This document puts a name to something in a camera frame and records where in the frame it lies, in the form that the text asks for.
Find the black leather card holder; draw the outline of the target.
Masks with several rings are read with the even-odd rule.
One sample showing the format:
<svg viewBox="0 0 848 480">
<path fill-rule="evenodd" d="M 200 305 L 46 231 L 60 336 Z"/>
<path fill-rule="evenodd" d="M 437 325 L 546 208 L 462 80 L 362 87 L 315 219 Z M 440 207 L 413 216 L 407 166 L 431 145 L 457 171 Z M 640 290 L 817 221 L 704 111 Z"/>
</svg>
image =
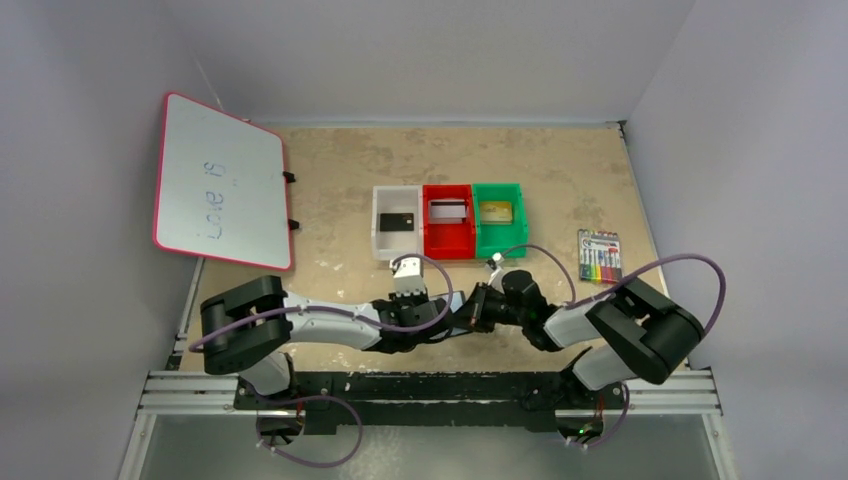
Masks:
<svg viewBox="0 0 848 480">
<path fill-rule="evenodd" d="M 447 300 L 449 298 L 448 294 L 445 293 L 442 296 L 442 298 Z M 460 320 L 458 318 L 458 314 L 460 313 L 460 310 L 462 309 L 463 305 L 467 302 L 467 297 L 466 297 L 465 293 L 462 290 L 454 291 L 452 296 L 449 299 L 450 299 L 450 303 L 449 303 L 450 313 L 447 314 L 443 319 L 443 322 L 445 323 L 445 326 L 447 327 L 447 329 L 446 329 L 444 335 L 442 336 L 442 339 L 448 339 L 448 338 L 453 338 L 453 337 L 471 334 L 472 333 L 471 330 L 469 330 L 465 327 L 462 327 L 460 325 Z"/>
</svg>

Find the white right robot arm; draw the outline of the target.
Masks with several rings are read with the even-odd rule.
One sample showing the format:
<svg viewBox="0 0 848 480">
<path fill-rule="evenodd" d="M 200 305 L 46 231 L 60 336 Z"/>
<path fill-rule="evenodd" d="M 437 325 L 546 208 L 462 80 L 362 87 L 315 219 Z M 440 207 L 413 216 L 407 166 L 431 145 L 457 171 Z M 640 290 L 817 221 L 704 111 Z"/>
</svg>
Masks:
<svg viewBox="0 0 848 480">
<path fill-rule="evenodd" d="M 453 323 L 483 333 L 499 324 L 517 326 L 547 352 L 602 339 L 604 345 L 581 353 L 565 369 L 589 391 L 635 378 L 660 385 L 706 335 L 691 313 L 640 279 L 605 300 L 568 308 L 548 302 L 525 270 L 510 271 L 492 285 L 477 284 Z"/>
</svg>

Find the white credit card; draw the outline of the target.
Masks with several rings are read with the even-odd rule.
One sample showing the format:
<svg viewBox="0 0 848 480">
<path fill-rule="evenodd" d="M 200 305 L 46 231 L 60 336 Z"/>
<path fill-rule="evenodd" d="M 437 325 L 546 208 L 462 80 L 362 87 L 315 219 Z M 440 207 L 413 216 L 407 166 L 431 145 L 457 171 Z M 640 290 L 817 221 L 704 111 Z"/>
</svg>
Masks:
<svg viewBox="0 0 848 480">
<path fill-rule="evenodd" d="M 428 221 L 431 224 L 462 224 L 468 218 L 464 199 L 433 199 L 428 202 Z"/>
</svg>

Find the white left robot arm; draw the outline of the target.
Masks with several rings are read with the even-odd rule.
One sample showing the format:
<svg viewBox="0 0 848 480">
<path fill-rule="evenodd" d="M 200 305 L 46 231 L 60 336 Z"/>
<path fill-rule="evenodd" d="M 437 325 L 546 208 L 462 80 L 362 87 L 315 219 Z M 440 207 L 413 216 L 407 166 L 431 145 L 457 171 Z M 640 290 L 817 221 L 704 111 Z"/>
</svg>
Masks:
<svg viewBox="0 0 848 480">
<path fill-rule="evenodd" d="M 271 397 L 295 387 L 286 343 L 334 344 L 359 351 L 405 353 L 449 336 L 463 292 L 392 293 L 356 305 L 319 302 L 264 276 L 205 300 L 202 336 L 190 344 L 210 375 L 236 373 L 254 393 Z"/>
</svg>

